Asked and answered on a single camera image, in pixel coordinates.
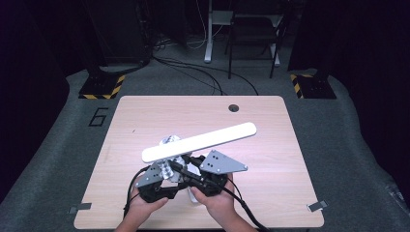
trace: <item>yellow and black hazard tape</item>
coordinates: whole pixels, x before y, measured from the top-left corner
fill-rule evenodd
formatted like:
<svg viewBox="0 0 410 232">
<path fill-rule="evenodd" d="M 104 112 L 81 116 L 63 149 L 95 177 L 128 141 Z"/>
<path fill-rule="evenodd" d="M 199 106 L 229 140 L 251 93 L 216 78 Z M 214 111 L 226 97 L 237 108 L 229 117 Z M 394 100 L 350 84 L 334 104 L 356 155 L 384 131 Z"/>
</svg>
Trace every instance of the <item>yellow and black hazard tape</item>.
<svg viewBox="0 0 410 232">
<path fill-rule="evenodd" d="M 117 83 L 115 84 L 114 90 L 109 95 L 79 95 L 79 99 L 89 99 L 89 100 L 98 100 L 98 99 L 115 99 L 117 97 L 118 92 L 120 92 L 121 86 L 124 82 L 126 77 L 122 75 L 118 78 Z"/>
<path fill-rule="evenodd" d="M 298 76 L 303 76 L 303 77 L 312 77 L 312 76 L 309 74 L 303 74 L 303 75 L 291 74 L 290 75 L 290 79 L 292 80 L 293 87 L 295 88 L 295 92 L 296 92 L 296 95 L 298 96 L 298 99 L 303 99 L 304 94 L 302 93 L 301 86 L 298 83 Z"/>
</svg>

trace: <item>black stand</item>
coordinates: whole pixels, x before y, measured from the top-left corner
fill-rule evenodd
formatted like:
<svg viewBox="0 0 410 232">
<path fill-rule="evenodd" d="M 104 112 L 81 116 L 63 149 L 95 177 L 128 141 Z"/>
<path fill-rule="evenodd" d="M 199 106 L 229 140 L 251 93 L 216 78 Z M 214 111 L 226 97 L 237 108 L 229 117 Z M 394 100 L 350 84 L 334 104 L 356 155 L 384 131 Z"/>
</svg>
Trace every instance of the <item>black stand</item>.
<svg viewBox="0 0 410 232">
<path fill-rule="evenodd" d="M 328 52 L 322 58 L 322 62 L 314 76 L 311 75 L 294 75 L 292 81 L 295 85 L 298 97 L 303 99 L 336 99 L 336 95 L 328 82 L 328 76 L 331 74 L 333 67 L 345 48 L 350 35 L 355 26 L 355 8 L 351 3 L 350 11 L 341 19 L 337 31 L 329 44 Z"/>
<path fill-rule="evenodd" d="M 105 72 L 87 69 L 89 75 L 78 93 L 80 99 L 114 99 L 124 80 L 124 75 L 143 68 L 147 63 L 141 62 L 137 67 L 120 72 Z"/>
<path fill-rule="evenodd" d="M 148 64 L 149 61 L 141 61 L 137 67 L 120 72 L 105 72 L 100 69 L 93 50 L 90 48 L 84 33 L 81 32 L 80 15 L 78 9 L 71 1 L 60 1 L 66 15 L 67 30 L 70 39 L 76 49 L 81 62 L 85 66 L 89 76 L 79 91 L 80 99 L 113 99 L 121 87 L 124 75 L 135 72 Z"/>
</svg>

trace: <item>black curtain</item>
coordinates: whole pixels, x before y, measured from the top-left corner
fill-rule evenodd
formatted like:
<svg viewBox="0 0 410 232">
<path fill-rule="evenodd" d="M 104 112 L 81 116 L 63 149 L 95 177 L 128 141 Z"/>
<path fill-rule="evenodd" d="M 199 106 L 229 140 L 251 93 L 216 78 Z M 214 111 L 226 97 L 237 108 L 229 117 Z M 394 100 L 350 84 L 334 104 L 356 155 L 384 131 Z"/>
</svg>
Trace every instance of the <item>black curtain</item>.
<svg viewBox="0 0 410 232">
<path fill-rule="evenodd" d="M 349 91 L 362 135 L 410 202 L 409 1 L 307 0 L 288 70 L 318 69 Z M 340 31 L 346 15 L 353 20 Z M 345 40 L 331 46 L 337 36 Z M 326 59 L 335 59 L 333 65 Z"/>
<path fill-rule="evenodd" d="M 66 102 L 69 84 L 65 71 L 82 68 L 61 66 L 60 62 L 72 59 L 55 55 L 54 40 L 47 40 L 40 23 L 22 0 L 1 1 L 0 25 L 0 201 L 3 201 Z"/>
</svg>

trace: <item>gray carpet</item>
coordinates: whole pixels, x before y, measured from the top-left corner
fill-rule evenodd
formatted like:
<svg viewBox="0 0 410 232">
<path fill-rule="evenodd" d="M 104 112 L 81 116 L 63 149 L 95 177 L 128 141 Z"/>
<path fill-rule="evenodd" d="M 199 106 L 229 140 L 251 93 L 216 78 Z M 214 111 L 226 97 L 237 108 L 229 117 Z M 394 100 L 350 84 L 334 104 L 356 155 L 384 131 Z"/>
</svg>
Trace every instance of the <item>gray carpet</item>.
<svg viewBox="0 0 410 232">
<path fill-rule="evenodd" d="M 275 69 L 273 79 L 268 78 L 268 61 L 234 61 L 233 72 L 250 81 L 259 95 L 281 96 L 285 100 L 317 197 L 330 205 L 323 211 L 324 226 L 310 230 L 409 231 L 410 217 L 386 189 L 394 183 L 363 141 L 355 107 L 342 84 L 332 77 L 329 79 L 337 100 L 297 98 L 290 81 L 291 72 L 286 71 L 291 44 L 289 40 L 279 53 L 281 65 Z M 198 49 L 169 45 L 154 55 L 227 70 L 224 45 L 215 42 L 211 64 L 203 63 L 204 45 Z M 130 67 L 123 64 L 108 70 Z M 226 72 L 205 70 L 218 80 L 227 95 L 255 95 L 241 77 L 228 80 Z M 126 75 L 116 99 L 81 100 L 77 93 L 87 75 L 79 72 L 67 77 L 71 86 L 67 103 L 1 204 L 0 231 L 76 231 L 75 215 L 67 211 L 81 202 L 122 96 L 220 94 L 209 76 L 194 70 L 175 70 L 153 60 L 142 70 Z M 100 111 L 106 115 L 103 125 L 88 127 L 95 111 L 102 107 L 108 108 Z"/>
</svg>

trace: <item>wire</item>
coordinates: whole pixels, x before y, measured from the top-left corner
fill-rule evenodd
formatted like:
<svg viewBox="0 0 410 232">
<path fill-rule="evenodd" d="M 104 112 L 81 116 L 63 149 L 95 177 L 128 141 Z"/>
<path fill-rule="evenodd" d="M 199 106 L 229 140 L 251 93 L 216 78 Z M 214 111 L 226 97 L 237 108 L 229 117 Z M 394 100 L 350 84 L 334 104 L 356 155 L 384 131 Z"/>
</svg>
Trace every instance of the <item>wire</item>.
<svg viewBox="0 0 410 232">
<path fill-rule="evenodd" d="M 132 192 L 133 182 L 135 182 L 135 179 L 136 179 L 142 172 L 147 171 L 149 167 L 150 167 L 150 166 L 146 166 L 146 167 L 142 168 L 141 170 L 139 170 L 139 171 L 133 176 L 133 178 L 132 178 L 132 180 L 131 180 L 131 182 L 130 182 L 130 186 L 129 186 L 128 192 L 127 192 L 127 202 L 126 202 L 126 206 L 124 207 L 124 217 L 126 216 L 127 212 L 128 212 L 129 209 L 130 209 L 130 204 L 131 204 L 131 202 L 132 202 L 133 199 L 136 198 L 136 196 L 137 196 L 137 195 L 136 195 L 136 196 L 134 196 L 133 198 L 131 198 L 131 192 Z"/>
<path fill-rule="evenodd" d="M 201 11 L 200 11 L 200 9 L 199 9 L 198 0 L 196 0 L 196 8 L 198 9 L 198 14 L 199 14 L 199 17 L 200 17 L 200 19 L 201 19 L 202 27 L 203 27 L 203 29 L 204 29 L 204 39 L 203 39 L 202 43 L 201 43 L 199 46 L 189 46 L 188 43 L 187 43 L 188 47 L 191 48 L 191 49 L 198 49 L 199 47 L 201 47 L 202 45 L 204 45 L 205 42 L 207 41 L 207 40 L 206 40 L 205 22 L 204 22 L 204 19 L 202 18 L 202 14 L 201 14 Z"/>
<path fill-rule="evenodd" d="M 229 195 L 231 195 L 233 198 L 235 198 L 242 206 L 242 208 L 244 208 L 245 212 L 247 212 L 248 217 L 250 218 L 250 220 L 262 231 L 264 232 L 269 232 L 270 230 L 268 228 L 266 228 L 263 224 L 261 224 L 256 217 L 253 215 L 252 211 L 250 210 L 250 208 L 248 207 L 247 203 L 241 198 L 238 197 L 235 193 L 233 193 L 231 190 L 229 190 L 226 187 L 222 187 L 216 183 L 214 183 L 213 181 L 208 180 L 207 181 L 208 184 L 213 185 L 219 189 L 222 189 L 224 191 L 226 191 Z"/>
<path fill-rule="evenodd" d="M 231 179 L 228 178 L 228 181 L 229 181 L 230 183 L 232 183 L 232 185 L 235 187 L 236 191 L 238 191 L 239 198 L 241 198 L 241 200 L 242 200 L 242 194 L 241 194 L 241 192 L 239 191 L 238 187 L 235 185 L 235 183 L 233 183 L 233 181 L 232 181 Z"/>
<path fill-rule="evenodd" d="M 158 57 L 154 57 L 154 59 L 162 59 L 163 61 L 166 61 L 168 63 L 175 63 L 175 64 L 180 64 L 180 65 L 185 65 L 185 66 L 194 66 L 194 67 L 199 67 L 199 68 L 203 68 L 203 69 L 208 69 L 208 70 L 213 70 L 213 71 L 219 71 L 219 72 L 224 72 L 224 73 L 229 73 L 229 71 L 226 70 L 221 70 L 221 69 L 217 69 L 217 68 L 213 68 L 213 67 L 208 67 L 208 66 L 202 66 L 202 65 L 196 65 L 196 64 L 192 64 L 192 63 L 186 63 L 186 62 L 182 62 L 176 59 L 171 59 L 171 58 L 158 58 Z M 254 87 L 254 85 L 252 83 L 250 83 L 250 81 L 248 81 L 245 77 L 238 75 L 234 72 L 232 72 L 231 74 L 236 75 L 240 78 L 242 78 L 245 82 L 247 82 L 250 87 L 253 89 L 253 91 L 255 92 L 255 94 L 257 96 L 259 96 L 259 93 L 257 92 L 256 88 Z"/>
<path fill-rule="evenodd" d="M 215 91 L 215 90 L 220 91 L 220 95 L 221 95 L 221 96 L 223 96 L 223 95 L 226 95 L 226 96 L 227 96 L 227 94 L 222 91 L 219 82 L 218 82 L 211 74 L 209 74 L 208 72 L 202 71 L 202 70 L 200 70 L 200 69 L 198 69 L 198 68 L 195 68 L 195 67 L 190 67 L 190 66 L 188 66 L 188 65 L 186 65 L 186 66 L 179 66 L 179 65 L 169 64 L 169 63 L 170 63 L 170 62 L 169 62 L 169 58 L 168 58 L 168 60 L 164 60 L 164 59 L 162 59 L 162 58 L 157 58 L 157 57 L 154 57 L 154 56 L 153 56 L 153 59 L 156 60 L 156 61 L 158 61 L 159 63 L 161 63 L 161 64 L 163 64 L 163 65 L 166 65 L 166 66 L 168 66 L 168 67 L 170 67 L 170 68 L 172 68 L 172 69 L 174 69 L 174 70 L 176 70 L 176 71 L 178 71 L 178 72 L 180 72 L 180 73 L 183 73 L 183 74 L 185 74 L 185 75 L 187 75 L 187 76 L 189 76 L 189 77 L 191 77 L 191 78 L 193 78 L 193 79 L 195 79 L 195 80 L 197 80 L 197 81 L 199 81 L 199 82 L 201 82 L 201 83 L 203 83 L 203 84 L 205 84 L 205 85 L 208 85 L 208 86 L 212 87 L 212 88 L 214 89 L 214 91 Z M 192 76 L 192 75 L 190 75 L 190 74 L 188 74 L 188 73 L 186 73 L 186 72 L 180 71 L 180 70 L 178 70 L 178 69 L 176 69 L 176 68 L 191 69 L 191 70 L 195 70 L 195 71 L 204 73 L 204 74 L 208 75 L 208 76 L 214 81 L 214 84 L 216 83 L 216 84 L 218 85 L 218 88 L 216 88 L 215 85 L 212 86 L 212 85 L 210 85 L 210 84 L 208 84 L 208 83 L 206 83 L 206 82 L 204 82 L 204 81 L 202 81 L 202 80 L 200 80 L 200 79 L 198 79 L 198 78 L 196 78 L 196 77 L 194 77 L 194 76 Z"/>
</svg>

